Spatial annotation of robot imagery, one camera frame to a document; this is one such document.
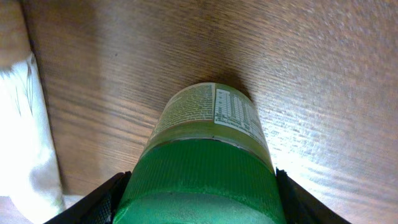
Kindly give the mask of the white cream tube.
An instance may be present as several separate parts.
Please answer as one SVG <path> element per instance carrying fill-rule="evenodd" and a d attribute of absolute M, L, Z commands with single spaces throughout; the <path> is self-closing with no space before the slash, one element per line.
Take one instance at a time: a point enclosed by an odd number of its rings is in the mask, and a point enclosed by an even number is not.
<path fill-rule="evenodd" d="M 1 69 L 1 195 L 32 223 L 65 210 L 35 56 Z"/>

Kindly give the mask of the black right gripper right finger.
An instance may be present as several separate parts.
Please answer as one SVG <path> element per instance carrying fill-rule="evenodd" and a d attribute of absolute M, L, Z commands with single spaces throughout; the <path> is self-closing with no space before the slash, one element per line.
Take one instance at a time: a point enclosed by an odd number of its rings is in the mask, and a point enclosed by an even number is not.
<path fill-rule="evenodd" d="M 276 181 L 287 223 L 350 224 L 292 180 L 286 171 L 276 169 Z"/>

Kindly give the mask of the green lid jar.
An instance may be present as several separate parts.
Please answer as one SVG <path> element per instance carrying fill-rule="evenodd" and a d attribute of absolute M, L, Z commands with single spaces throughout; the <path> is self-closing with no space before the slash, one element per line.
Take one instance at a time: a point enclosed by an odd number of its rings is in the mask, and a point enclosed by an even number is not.
<path fill-rule="evenodd" d="M 275 171 L 252 101 L 219 83 L 167 103 L 115 223 L 284 223 Z"/>

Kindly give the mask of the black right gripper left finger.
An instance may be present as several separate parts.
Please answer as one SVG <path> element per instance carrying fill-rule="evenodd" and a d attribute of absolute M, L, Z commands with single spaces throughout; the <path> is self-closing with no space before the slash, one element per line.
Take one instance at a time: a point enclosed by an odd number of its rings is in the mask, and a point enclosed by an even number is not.
<path fill-rule="evenodd" d="M 112 223 L 131 171 L 120 172 L 45 224 Z"/>

